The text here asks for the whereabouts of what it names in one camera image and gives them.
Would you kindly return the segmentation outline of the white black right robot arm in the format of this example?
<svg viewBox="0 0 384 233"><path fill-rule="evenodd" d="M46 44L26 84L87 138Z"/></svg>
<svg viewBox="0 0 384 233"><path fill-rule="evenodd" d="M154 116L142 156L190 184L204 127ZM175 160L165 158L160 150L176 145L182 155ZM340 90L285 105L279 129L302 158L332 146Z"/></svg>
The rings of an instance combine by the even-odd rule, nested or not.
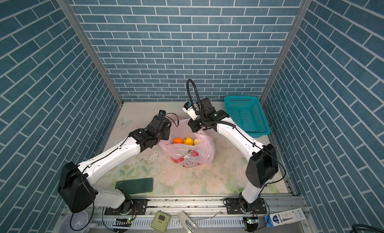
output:
<svg viewBox="0 0 384 233"><path fill-rule="evenodd" d="M190 116L188 125L194 133L214 130L236 146L248 160L248 182L239 195L239 205L243 212L253 212L263 189L279 171L275 147L253 139L225 111L215 110L208 98L197 103L186 102L183 111Z"/></svg>

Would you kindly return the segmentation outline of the pink plastic bag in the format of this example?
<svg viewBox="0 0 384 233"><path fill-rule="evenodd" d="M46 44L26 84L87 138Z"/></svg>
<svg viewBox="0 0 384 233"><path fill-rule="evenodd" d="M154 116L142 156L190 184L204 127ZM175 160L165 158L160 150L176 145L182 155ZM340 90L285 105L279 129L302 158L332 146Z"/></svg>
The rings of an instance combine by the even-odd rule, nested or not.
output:
<svg viewBox="0 0 384 233"><path fill-rule="evenodd" d="M176 164L185 168L194 168L200 165L211 164L215 156L215 144L213 138L202 130L193 133L188 126L188 119L180 120L179 126L171 127L168 141L160 141L163 152ZM175 138L199 139L201 143L197 146L185 144L173 144Z"/></svg>

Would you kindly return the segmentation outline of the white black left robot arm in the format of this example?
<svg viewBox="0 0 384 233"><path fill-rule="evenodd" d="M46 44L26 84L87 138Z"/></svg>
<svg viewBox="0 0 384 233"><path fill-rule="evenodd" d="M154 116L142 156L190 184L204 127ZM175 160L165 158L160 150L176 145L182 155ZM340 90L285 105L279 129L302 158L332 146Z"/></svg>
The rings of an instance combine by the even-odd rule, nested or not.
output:
<svg viewBox="0 0 384 233"><path fill-rule="evenodd" d="M153 148L161 140L168 140L172 123L164 110L160 110L144 128L137 129L120 143L98 156L75 164L63 166L58 193L72 213L79 213L89 206L115 209L120 215L131 213L133 202L123 190L107 190L96 182L121 162Z"/></svg>

